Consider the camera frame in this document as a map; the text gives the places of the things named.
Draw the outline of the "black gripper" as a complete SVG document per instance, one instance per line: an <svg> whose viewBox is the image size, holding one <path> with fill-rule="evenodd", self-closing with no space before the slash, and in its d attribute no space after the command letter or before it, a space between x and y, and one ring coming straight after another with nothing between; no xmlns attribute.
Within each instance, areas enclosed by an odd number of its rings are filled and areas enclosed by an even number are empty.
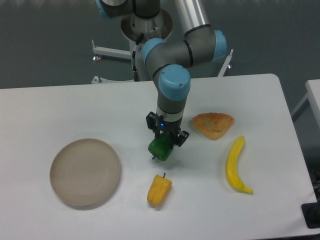
<svg viewBox="0 0 320 240"><path fill-rule="evenodd" d="M181 130L183 111L178 113L167 113L158 111L149 112L146 116L146 124L149 130L154 133L154 138L158 138L161 133L170 134L172 146L181 147L190 136L190 133Z"/></svg>

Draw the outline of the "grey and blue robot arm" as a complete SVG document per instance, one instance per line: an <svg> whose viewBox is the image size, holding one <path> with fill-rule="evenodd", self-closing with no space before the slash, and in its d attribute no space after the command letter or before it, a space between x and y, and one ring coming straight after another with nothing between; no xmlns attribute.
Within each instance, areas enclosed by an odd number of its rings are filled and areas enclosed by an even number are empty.
<svg viewBox="0 0 320 240"><path fill-rule="evenodd" d="M190 91L188 68L223 58L224 34L212 29L200 0L175 2L184 32L176 43L166 41L173 23L158 0L98 0L96 5L103 17L122 18L134 81L153 81L157 89L157 110L147 115L147 127L156 138L165 133L171 146L181 146L189 136L180 128Z"/></svg>

